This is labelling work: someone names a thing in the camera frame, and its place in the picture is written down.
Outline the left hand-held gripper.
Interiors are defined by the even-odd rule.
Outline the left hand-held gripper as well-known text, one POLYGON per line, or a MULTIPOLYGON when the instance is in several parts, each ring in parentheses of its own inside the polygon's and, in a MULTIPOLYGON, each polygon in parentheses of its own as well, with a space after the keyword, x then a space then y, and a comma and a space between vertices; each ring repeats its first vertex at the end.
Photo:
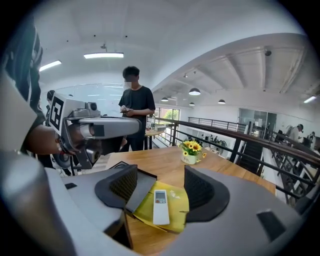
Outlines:
POLYGON ((134 118, 103 116, 95 102, 76 100, 54 93, 48 117, 58 148, 74 153, 77 169, 92 169, 101 155, 119 152, 126 136, 139 132, 142 123, 134 118))

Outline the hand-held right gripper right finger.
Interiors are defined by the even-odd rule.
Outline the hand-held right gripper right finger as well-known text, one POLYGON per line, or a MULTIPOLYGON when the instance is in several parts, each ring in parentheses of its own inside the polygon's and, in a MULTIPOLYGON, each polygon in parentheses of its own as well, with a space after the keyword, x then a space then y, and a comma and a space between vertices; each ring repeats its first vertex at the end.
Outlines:
POLYGON ((189 165, 184 167, 184 189, 189 204, 187 223, 210 222, 230 202, 229 189, 223 183, 189 165))

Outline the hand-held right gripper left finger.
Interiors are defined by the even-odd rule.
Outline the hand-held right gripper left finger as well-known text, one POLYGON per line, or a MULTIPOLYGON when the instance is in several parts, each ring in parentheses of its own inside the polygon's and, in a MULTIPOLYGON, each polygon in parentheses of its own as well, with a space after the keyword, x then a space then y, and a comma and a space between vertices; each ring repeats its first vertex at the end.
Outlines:
POLYGON ((138 183, 137 165, 125 165, 118 172, 98 181, 95 195, 106 206, 124 209, 138 183))

